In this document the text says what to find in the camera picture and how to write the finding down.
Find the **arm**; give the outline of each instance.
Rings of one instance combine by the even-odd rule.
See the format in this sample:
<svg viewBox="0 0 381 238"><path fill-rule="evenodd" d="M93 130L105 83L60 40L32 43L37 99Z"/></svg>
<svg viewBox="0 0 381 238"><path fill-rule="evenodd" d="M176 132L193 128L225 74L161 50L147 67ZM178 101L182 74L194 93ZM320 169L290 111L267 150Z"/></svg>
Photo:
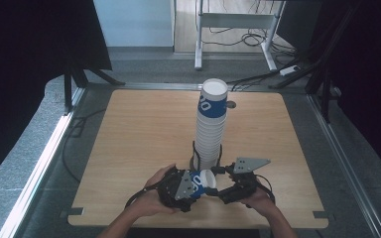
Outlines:
<svg viewBox="0 0 381 238"><path fill-rule="evenodd" d="M175 165L169 165L157 171L145 186L152 185L161 180L164 174ZM163 205L156 190L150 190L138 197L130 206L126 207L119 216L110 223L98 238L125 237L132 224L142 216L152 216L157 213L173 214L175 209Z"/></svg>
<svg viewBox="0 0 381 238"><path fill-rule="evenodd" d="M296 232L290 226L286 217L281 210L271 201L267 193L260 188L257 188L256 192L250 197L240 200L243 204L250 205L259 214L267 218L272 233L276 238L293 238L297 237Z"/></svg>

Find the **human hand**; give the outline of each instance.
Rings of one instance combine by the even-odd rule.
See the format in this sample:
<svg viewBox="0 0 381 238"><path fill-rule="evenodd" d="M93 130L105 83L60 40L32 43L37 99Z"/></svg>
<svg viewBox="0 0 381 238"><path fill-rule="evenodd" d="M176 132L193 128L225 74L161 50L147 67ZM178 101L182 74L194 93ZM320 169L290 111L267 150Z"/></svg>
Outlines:
<svg viewBox="0 0 381 238"><path fill-rule="evenodd" d="M259 187L256 188L256 191L252 195L241 199L240 202L251 206L263 216L268 216L277 209L277 206L268 196L267 192Z"/></svg>
<svg viewBox="0 0 381 238"><path fill-rule="evenodd" d="M174 166L175 164L171 164L167 167L159 169L151 178L147 180L145 187L160 181L165 173ZM135 215L138 217L152 216L157 213L173 214L178 211L177 209L165 206L160 201L159 194L155 189L143 193L128 208L133 210Z"/></svg>

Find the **wooden tabletop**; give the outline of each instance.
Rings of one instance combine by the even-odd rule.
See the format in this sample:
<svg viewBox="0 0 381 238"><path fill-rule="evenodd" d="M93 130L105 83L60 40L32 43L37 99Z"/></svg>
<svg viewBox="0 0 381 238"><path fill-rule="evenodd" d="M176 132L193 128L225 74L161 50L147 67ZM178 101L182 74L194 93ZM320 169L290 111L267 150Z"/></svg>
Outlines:
<svg viewBox="0 0 381 238"><path fill-rule="evenodd" d="M199 91L116 90L110 99L72 208L71 225L108 225L135 192L159 168L176 163L189 169L195 136ZM229 92L221 164L237 157L270 159L255 171L269 180L294 228L325 228L325 218L312 175L280 94ZM218 189L232 186L217 176ZM187 213L140 218L135 227L258 229L268 222L241 203L224 205L203 196Z"/></svg>

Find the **black curtain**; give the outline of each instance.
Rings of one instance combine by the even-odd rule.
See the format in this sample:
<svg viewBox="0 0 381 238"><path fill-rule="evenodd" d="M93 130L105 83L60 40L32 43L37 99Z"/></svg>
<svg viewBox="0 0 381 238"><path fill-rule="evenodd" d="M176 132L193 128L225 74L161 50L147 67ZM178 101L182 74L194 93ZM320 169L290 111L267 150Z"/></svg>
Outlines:
<svg viewBox="0 0 381 238"><path fill-rule="evenodd" d="M381 158L381 1L362 1L330 67L339 106Z"/></svg>
<svg viewBox="0 0 381 238"><path fill-rule="evenodd" d="M73 63L111 69L91 0L0 1L0 164Z"/></svg>

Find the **blue cup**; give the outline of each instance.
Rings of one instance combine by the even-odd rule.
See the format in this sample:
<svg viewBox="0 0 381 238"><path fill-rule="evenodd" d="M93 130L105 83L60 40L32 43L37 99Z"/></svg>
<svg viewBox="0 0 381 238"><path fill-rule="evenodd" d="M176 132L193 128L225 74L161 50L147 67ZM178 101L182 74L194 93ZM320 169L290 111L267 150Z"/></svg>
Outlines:
<svg viewBox="0 0 381 238"><path fill-rule="evenodd" d="M215 175L211 170L196 171L190 173L191 183L193 185L193 194L191 197L200 198L205 193L205 188L216 188Z"/></svg>
<svg viewBox="0 0 381 238"><path fill-rule="evenodd" d="M206 80L197 105L198 118L207 124L223 121L227 111L227 91L227 84L223 80Z"/></svg>

